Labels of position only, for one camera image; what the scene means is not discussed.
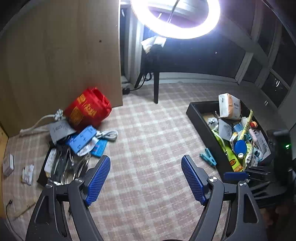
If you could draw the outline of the white printed pouch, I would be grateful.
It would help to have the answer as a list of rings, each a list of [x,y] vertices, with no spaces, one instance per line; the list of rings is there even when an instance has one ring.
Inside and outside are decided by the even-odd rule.
[[[85,156],[89,152],[92,151],[92,149],[95,147],[95,145],[98,143],[99,139],[97,137],[93,137],[90,142],[88,142],[78,153],[78,157]]]

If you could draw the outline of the yellow star-printed long packet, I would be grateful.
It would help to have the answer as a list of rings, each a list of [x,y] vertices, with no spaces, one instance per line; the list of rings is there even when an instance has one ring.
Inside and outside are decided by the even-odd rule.
[[[241,132],[241,135],[239,136],[238,140],[244,140],[244,136],[247,133],[247,131],[249,130],[250,123],[252,121],[252,117],[253,117],[253,110],[250,109],[250,114],[249,114],[249,116],[247,118],[246,124],[244,125],[244,128],[243,128],[243,130]]]

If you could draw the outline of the black foil packet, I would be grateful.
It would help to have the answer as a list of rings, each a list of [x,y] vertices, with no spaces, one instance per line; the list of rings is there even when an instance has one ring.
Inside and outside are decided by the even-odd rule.
[[[74,179],[84,177],[91,154],[77,156],[68,145],[54,145],[49,142],[50,147],[41,168],[37,183],[46,186],[53,182],[56,185],[66,185]]]

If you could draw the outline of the black storage box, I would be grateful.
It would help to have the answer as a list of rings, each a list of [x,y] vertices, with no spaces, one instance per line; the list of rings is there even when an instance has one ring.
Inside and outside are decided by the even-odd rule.
[[[249,116],[250,109],[242,102],[241,102],[241,114],[242,116]],[[221,146],[219,145],[217,139],[214,137],[210,127],[208,126],[207,122],[204,119],[204,114],[214,114],[217,112],[219,113],[219,102],[216,101],[202,101],[202,102],[190,102],[188,109],[186,111],[186,115],[188,116],[189,120],[192,122],[194,128],[198,132],[199,136],[201,137],[205,147],[207,147],[211,154],[213,155],[217,165],[216,169],[225,183],[234,184],[234,181],[225,181],[224,173],[225,172],[233,172],[233,169],[224,154]],[[262,132],[267,145],[268,145],[268,136],[264,132],[262,126],[255,118],[255,111],[254,116],[252,118],[258,123],[258,129]],[[269,166],[274,159],[274,154],[271,153],[268,157],[266,157],[263,161],[259,163],[259,166]]]

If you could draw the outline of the blue round lid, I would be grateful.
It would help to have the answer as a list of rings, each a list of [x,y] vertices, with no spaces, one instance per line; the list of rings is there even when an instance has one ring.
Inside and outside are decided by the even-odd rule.
[[[242,159],[247,153],[247,145],[243,140],[238,140],[233,146],[233,151],[239,159]]]

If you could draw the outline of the blue ribbed packet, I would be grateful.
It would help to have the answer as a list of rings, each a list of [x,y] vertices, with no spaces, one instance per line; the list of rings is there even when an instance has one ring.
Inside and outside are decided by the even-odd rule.
[[[99,141],[95,144],[94,148],[91,150],[92,156],[100,158],[107,146],[108,140],[99,139]]]

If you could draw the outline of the black chair leg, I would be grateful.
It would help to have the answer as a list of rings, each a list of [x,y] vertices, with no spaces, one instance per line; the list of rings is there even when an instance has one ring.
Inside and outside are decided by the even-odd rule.
[[[154,103],[159,102],[159,72],[154,72]]]

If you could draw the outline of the grey paper packet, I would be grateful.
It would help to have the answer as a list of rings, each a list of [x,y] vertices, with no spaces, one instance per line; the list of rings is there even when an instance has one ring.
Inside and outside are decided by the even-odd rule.
[[[67,120],[60,120],[49,124],[49,132],[52,142],[55,144],[57,141],[75,133],[76,130],[69,125]]]

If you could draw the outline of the small white box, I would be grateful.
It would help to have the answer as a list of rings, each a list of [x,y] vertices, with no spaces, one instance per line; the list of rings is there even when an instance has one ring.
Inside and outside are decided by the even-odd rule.
[[[3,174],[8,177],[14,171],[14,157],[12,154],[7,154],[3,159]]]

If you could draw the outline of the light blue flat card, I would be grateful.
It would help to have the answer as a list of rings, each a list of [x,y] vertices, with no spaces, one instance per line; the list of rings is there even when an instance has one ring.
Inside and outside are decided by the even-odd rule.
[[[77,154],[81,151],[97,134],[97,129],[93,126],[87,126],[79,134],[71,136],[66,144],[72,149],[72,151]]]

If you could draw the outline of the red fabric bag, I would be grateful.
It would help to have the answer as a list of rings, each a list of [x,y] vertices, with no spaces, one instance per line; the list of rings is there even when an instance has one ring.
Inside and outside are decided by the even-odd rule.
[[[111,113],[111,104],[97,87],[85,89],[64,111],[69,124],[77,131],[98,127]]]

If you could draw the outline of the small white wrapper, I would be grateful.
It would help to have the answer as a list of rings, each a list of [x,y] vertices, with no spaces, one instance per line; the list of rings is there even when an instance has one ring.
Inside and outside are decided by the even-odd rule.
[[[27,185],[31,186],[32,180],[33,180],[33,173],[34,173],[34,165],[33,164],[25,166],[22,169],[21,182],[23,184],[27,184]]]

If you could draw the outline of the wooden cabinet panel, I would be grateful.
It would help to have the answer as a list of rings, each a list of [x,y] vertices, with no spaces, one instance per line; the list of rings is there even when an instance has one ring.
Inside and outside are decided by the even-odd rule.
[[[119,1],[29,1],[1,32],[1,124],[9,137],[88,87],[122,105]]]

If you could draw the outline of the green bottle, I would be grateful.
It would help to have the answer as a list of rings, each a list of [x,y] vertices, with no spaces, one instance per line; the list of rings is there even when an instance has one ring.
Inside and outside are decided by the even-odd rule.
[[[229,146],[229,143],[222,139],[218,135],[216,131],[212,131],[213,135],[215,136],[216,140],[218,141],[220,147],[222,148],[224,154],[226,155],[230,166],[232,167],[232,170],[234,172],[241,172],[243,171],[243,166],[238,161],[237,157],[235,156],[234,152],[232,151],[231,147]]]

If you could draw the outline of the blue plastic clothespin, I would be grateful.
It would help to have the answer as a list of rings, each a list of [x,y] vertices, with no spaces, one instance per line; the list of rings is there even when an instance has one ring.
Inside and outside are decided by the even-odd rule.
[[[200,153],[200,158],[202,158],[211,167],[216,167],[217,165],[213,155],[208,148],[205,148],[205,151],[203,153]]]

